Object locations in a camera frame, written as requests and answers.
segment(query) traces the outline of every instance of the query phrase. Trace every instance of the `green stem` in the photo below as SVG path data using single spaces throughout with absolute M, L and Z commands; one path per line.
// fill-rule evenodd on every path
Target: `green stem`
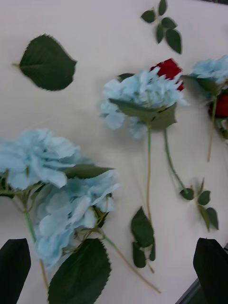
M 172 163 L 172 159 L 170 156 L 169 143 L 168 143 L 167 129 L 164 129 L 164 139 L 165 139 L 165 151 L 166 151 L 166 155 L 167 155 L 168 162 L 169 162 L 170 168 L 172 170 L 172 173 L 174 174 L 174 176 L 175 176 L 176 180 L 178 181 L 178 183 L 180 184 L 180 186 L 183 188 L 184 192 L 187 194 L 188 191 L 186 190 L 184 183 L 179 178 L 179 176 L 173 166 L 173 163 Z

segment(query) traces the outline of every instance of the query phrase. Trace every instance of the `detached leaf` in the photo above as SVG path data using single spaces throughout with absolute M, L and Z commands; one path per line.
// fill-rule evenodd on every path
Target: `detached leaf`
M 154 10 L 147 10 L 142 15 L 141 18 L 147 23 L 152 23 L 155 21 L 156 16 Z
M 164 26 L 164 28 L 167 28 L 167 29 L 174 29 L 177 27 L 176 22 L 169 17 L 163 18 L 161 22 L 162 22 L 161 24 Z
M 131 229 L 134 238 L 139 243 L 140 247 L 147 248 L 154 243 L 153 228 L 145 216 L 142 207 L 140 207 L 133 217 Z
M 158 13 L 160 16 L 164 15 L 167 9 L 167 3 L 166 0 L 161 0 L 158 7 Z
M 207 208 L 207 213 L 210 219 L 211 224 L 219 230 L 219 220 L 218 220 L 218 215 L 217 212 L 214 210 L 214 208 Z
M 181 35 L 175 29 L 169 28 L 165 33 L 168 45 L 177 53 L 182 53 L 182 39 Z
M 50 304 L 93 304 L 104 289 L 111 267 L 97 238 L 87 239 L 60 266 L 49 287 Z
M 181 190 L 180 195 L 186 200 L 193 200 L 194 199 L 194 191 L 191 188 L 186 188 L 186 191 Z
M 136 242 L 132 242 L 132 250 L 135 266 L 138 268 L 144 268 L 146 266 L 146 257 L 144 251 L 140 250 L 140 247 Z
M 203 191 L 198 197 L 198 203 L 200 205 L 207 205 L 210 202 L 210 191 Z
M 65 175 L 69 179 L 78 177 L 80 179 L 90 179 L 96 177 L 106 171 L 113 170 L 112 168 L 96 167 L 94 165 L 76 165 L 65 170 Z
M 157 38 L 158 44 L 164 38 L 164 29 L 163 29 L 163 26 L 160 23 L 158 24 L 157 29 L 156 29 L 156 38 Z
M 45 34 L 30 42 L 19 68 L 38 87 L 58 91 L 73 81 L 76 63 L 53 37 Z
M 209 219 L 209 215 L 207 213 L 207 210 L 202 206 L 202 205 L 198 205 L 198 209 L 204 219 L 204 222 L 207 226 L 208 231 L 210 231 L 210 219 Z

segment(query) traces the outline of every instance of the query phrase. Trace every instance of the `small leaf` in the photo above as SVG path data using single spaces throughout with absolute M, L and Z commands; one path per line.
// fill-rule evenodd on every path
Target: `small leaf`
M 218 220 L 218 215 L 217 212 L 214 210 L 214 208 L 207 208 L 207 213 L 210 219 L 211 224 L 219 230 L 219 220 Z
M 140 250 L 140 246 L 136 242 L 132 242 L 133 261 L 136 267 L 144 268 L 146 266 L 146 257 L 144 251 Z
M 181 35 L 178 31 L 175 29 L 169 28 L 166 33 L 166 41 L 168 45 L 177 53 L 181 54 L 182 53 L 182 39 Z
M 185 190 L 181 190 L 180 195 L 186 200 L 194 199 L 194 191 L 191 188 L 185 188 Z
M 139 243 L 140 247 L 147 248 L 154 242 L 153 228 L 145 216 L 145 213 L 140 207 L 131 223 L 132 233 L 135 240 Z
M 207 226 L 208 231 L 210 231 L 210 219 L 207 210 L 202 205 L 198 205 L 198 209 L 203 217 L 203 220 Z
M 76 63 L 53 37 L 45 34 L 30 42 L 19 68 L 38 87 L 57 91 L 73 81 Z
M 164 29 L 163 29 L 163 26 L 160 23 L 158 24 L 157 29 L 156 29 L 156 38 L 157 38 L 158 44 L 164 38 Z
M 69 179 L 72 179 L 74 177 L 78 177 L 80 179 L 90 179 L 109 170 L 113 170 L 113 169 L 96 167 L 94 165 L 76 165 L 72 168 L 66 169 L 65 175 Z
M 150 122 L 150 128 L 152 130 L 164 130 L 170 125 L 176 123 L 175 110 L 176 103 L 169 108 L 166 108 L 162 112 L 158 112 L 156 117 Z
M 164 28 L 167 28 L 167 29 L 174 29 L 177 27 L 176 22 L 169 17 L 163 18 L 161 22 L 162 22 L 161 24 L 164 26 Z
M 205 206 L 210 202 L 210 191 L 203 191 L 198 197 L 198 203 Z
M 155 21 L 156 16 L 154 10 L 147 10 L 142 15 L 141 18 L 147 23 L 152 23 Z
M 106 249 L 97 238 L 87 239 L 60 266 L 49 287 L 50 304 L 93 304 L 110 275 Z
M 159 7 L 158 7 L 158 13 L 160 16 L 164 15 L 167 9 L 167 3 L 166 0 L 160 0 Z

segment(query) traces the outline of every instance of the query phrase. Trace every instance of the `hydrangea blossom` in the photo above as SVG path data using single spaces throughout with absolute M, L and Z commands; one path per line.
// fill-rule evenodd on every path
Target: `hydrangea blossom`
M 218 60 L 208 59 L 198 62 L 192 69 L 192 75 L 197 78 L 214 78 L 218 85 L 227 88 L 228 80 L 228 55 Z
M 159 67 L 150 72 L 145 70 L 122 82 L 113 79 L 104 86 L 105 99 L 100 110 L 109 128 L 112 130 L 120 128 L 126 117 L 117 105 L 110 103 L 109 99 L 122 100 L 145 108 L 167 108 L 176 102 L 187 105 L 183 94 L 178 90 L 182 83 L 179 81 L 181 73 L 170 80 L 165 79 L 165 75 L 159 77 L 157 75 L 159 70 Z M 140 139 L 146 132 L 145 125 L 137 117 L 131 117 L 130 134 L 134 138 Z
M 13 141 L 0 139 L 0 175 L 9 171 L 8 183 L 26 189 L 39 181 L 59 188 L 67 182 L 65 168 L 92 163 L 68 139 L 53 137 L 48 129 L 24 131 Z
M 94 228 L 97 218 L 93 206 L 102 212 L 114 210 L 113 193 L 120 185 L 114 184 L 118 174 L 109 170 L 90 179 L 69 179 L 58 189 L 47 185 L 48 191 L 37 212 L 36 251 L 46 269 L 52 269 L 62 256 L 62 249 L 74 240 L 82 228 Z

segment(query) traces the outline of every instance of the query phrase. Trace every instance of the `white surface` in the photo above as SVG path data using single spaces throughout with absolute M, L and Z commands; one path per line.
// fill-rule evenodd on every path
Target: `white surface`
M 146 141 L 134 141 L 127 130 L 111 132 L 98 117 L 103 85 L 115 75 L 149 68 L 173 57 L 184 72 L 198 60 L 228 51 L 228 6 L 195 0 L 169 0 L 166 16 L 173 17 L 183 37 L 182 56 L 165 42 L 157 45 L 154 27 L 140 15 L 157 4 L 149 0 L 9 0 L 0 3 L 0 136 L 13 138 L 25 128 L 45 126 L 81 145 L 97 164 L 120 172 L 123 187 L 116 212 L 105 226 L 107 235 L 131 257 L 129 224 L 144 204 Z M 61 92 L 34 86 L 11 63 L 18 63 L 34 37 L 53 35 L 78 60 L 75 80 Z M 158 295 L 127 268 L 107 245 L 113 271 L 98 304 L 174 304 L 195 280 L 192 261 L 199 237 L 228 241 L 227 146 L 214 136 L 210 164 L 206 162 L 209 119 L 195 95 L 185 90 L 191 107 L 177 109 L 178 123 L 169 128 L 171 155 L 186 185 L 205 176 L 211 206 L 219 216 L 219 231 L 208 233 L 193 202 L 178 196 L 164 154 L 163 136 L 152 136 L 151 208 L 155 227 L 156 274 L 141 270 L 162 290 Z M 9 238 L 29 239 L 32 267 L 19 304 L 45 304 L 46 293 L 23 218 L 11 202 L 0 202 L 0 247 Z

